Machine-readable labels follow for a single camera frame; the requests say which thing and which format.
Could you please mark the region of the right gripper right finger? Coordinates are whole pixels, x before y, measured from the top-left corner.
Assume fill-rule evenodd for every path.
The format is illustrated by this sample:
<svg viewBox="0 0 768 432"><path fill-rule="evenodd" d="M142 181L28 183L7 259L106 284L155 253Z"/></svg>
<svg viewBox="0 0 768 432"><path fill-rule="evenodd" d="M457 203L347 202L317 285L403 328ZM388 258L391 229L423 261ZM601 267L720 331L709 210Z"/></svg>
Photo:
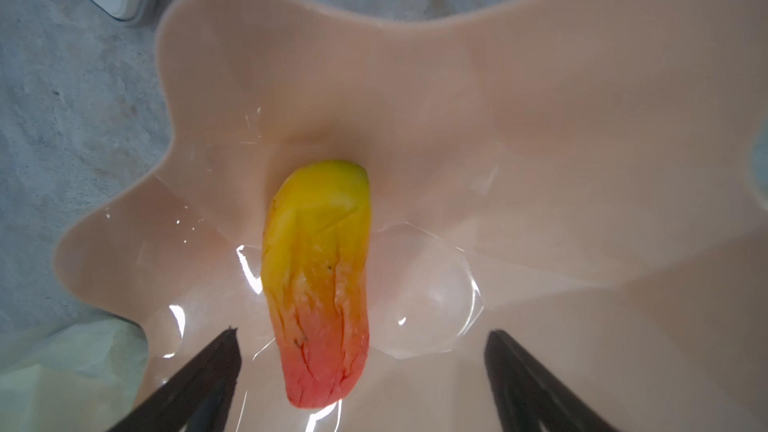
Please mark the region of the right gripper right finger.
<svg viewBox="0 0 768 432"><path fill-rule="evenodd" d="M506 331L489 333L484 364L504 432L617 431Z"/></svg>

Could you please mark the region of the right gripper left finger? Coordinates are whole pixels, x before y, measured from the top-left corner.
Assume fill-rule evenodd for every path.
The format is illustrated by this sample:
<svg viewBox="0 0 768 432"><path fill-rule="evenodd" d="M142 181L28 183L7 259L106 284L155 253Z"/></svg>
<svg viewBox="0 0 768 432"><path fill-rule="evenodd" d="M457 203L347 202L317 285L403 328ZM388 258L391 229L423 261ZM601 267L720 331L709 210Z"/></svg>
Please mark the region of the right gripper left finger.
<svg viewBox="0 0 768 432"><path fill-rule="evenodd" d="M228 328L109 431L221 432L241 365L237 330Z"/></svg>

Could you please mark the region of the red yellow mango fruit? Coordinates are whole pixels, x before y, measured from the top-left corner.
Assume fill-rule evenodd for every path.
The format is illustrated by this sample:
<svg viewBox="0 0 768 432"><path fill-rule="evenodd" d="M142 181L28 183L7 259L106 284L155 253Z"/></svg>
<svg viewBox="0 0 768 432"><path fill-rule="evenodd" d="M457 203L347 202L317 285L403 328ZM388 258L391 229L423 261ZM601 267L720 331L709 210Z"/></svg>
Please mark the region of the red yellow mango fruit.
<svg viewBox="0 0 768 432"><path fill-rule="evenodd" d="M303 166L272 198L261 279L286 395L297 408L343 399L365 368L371 221L368 174L347 161Z"/></svg>

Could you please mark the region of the pink wavy fruit plate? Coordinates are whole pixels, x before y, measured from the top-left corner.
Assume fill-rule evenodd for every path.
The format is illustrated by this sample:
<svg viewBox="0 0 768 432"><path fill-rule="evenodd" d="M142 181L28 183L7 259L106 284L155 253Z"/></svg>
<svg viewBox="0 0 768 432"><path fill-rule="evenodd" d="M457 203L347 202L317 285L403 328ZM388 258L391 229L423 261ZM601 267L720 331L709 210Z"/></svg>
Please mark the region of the pink wavy fruit plate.
<svg viewBox="0 0 768 432"><path fill-rule="evenodd" d="M767 0L513 0L422 23L175 0L163 161L60 240L76 297L138 323L149 396L223 330L231 431L496 431L506 330L624 431L767 427ZM371 352L287 401L259 281L296 168L369 173Z"/></svg>

